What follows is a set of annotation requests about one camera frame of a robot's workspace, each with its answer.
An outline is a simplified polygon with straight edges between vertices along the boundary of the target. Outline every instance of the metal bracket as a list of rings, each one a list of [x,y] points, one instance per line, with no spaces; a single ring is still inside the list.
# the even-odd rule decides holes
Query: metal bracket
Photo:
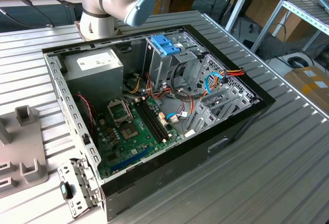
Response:
[[[65,196],[64,200],[68,200],[73,218],[79,217],[102,201],[95,175],[85,159],[66,161],[58,168],[58,174],[66,186],[61,187],[61,191]]]

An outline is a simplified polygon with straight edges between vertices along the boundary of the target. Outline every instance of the motherboard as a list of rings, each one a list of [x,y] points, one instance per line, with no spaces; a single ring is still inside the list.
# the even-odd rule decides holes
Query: motherboard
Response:
[[[98,166],[107,178],[160,150],[176,144],[182,136],[164,118],[152,97],[128,102],[115,100],[97,115],[95,126]]]

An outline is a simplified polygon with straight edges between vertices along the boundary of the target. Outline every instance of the red cable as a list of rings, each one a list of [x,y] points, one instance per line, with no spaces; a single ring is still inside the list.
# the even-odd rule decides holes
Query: red cable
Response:
[[[92,134],[94,134],[94,124],[93,124],[93,115],[92,115],[92,110],[89,106],[89,102],[82,96],[77,94],[78,97],[80,97],[87,105],[88,110],[89,110],[89,115],[90,115],[90,124],[92,125]]]

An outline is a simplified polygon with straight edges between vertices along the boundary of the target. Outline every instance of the blue plastic clip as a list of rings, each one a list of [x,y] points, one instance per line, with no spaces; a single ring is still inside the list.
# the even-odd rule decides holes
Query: blue plastic clip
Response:
[[[164,35],[154,35],[151,40],[165,56],[180,52],[180,49],[176,48]]]

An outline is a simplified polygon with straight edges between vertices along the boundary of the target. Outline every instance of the slotted aluminum table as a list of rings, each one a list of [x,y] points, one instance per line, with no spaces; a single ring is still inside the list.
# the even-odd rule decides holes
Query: slotted aluminum table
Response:
[[[152,16],[138,28],[191,24],[276,98],[241,140],[118,216],[113,223],[321,223],[329,219],[328,116],[197,11]],[[49,180],[0,199],[0,223],[105,223],[101,208],[73,220],[57,167],[78,157],[41,48],[79,42],[75,26],[0,35],[0,113],[40,111]]]
[[[314,34],[310,41],[308,41],[308,43],[304,46],[303,51],[305,51],[312,44],[312,42],[319,36],[321,32],[325,33],[326,35],[329,35],[329,13],[324,9],[324,7],[320,6],[318,0],[280,0],[271,17],[264,26],[262,32],[258,36],[254,45],[252,46],[251,52],[256,52],[262,41],[265,39],[270,27],[272,26],[283,8],[287,9],[288,11],[283,16],[280,21],[280,24],[273,32],[273,36],[277,35],[282,25],[285,24],[287,18],[290,16],[291,13],[294,13],[295,15],[318,29],[318,31]]]

